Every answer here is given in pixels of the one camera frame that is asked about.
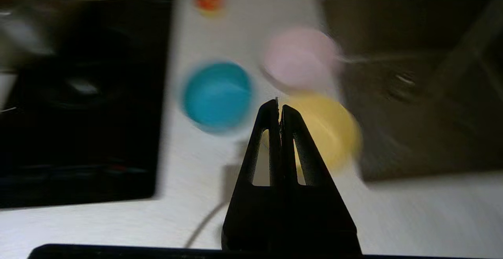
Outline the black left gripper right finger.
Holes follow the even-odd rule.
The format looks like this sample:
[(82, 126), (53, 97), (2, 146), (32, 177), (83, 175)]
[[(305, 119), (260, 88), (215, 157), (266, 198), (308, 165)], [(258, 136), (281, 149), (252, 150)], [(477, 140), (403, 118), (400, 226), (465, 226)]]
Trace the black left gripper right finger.
[(300, 112), (281, 117), (289, 238), (306, 252), (359, 252), (357, 228)]

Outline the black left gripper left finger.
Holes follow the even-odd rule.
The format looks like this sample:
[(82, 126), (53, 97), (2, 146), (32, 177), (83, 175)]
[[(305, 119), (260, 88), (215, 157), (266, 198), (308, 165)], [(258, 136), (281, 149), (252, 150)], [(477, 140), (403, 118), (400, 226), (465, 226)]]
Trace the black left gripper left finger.
[[(259, 147), (264, 131), (269, 132), (269, 180), (267, 187), (253, 184)], [(266, 251), (279, 225), (284, 184), (279, 127), (279, 103), (272, 99), (259, 107), (229, 208), (222, 227), (222, 249)]]

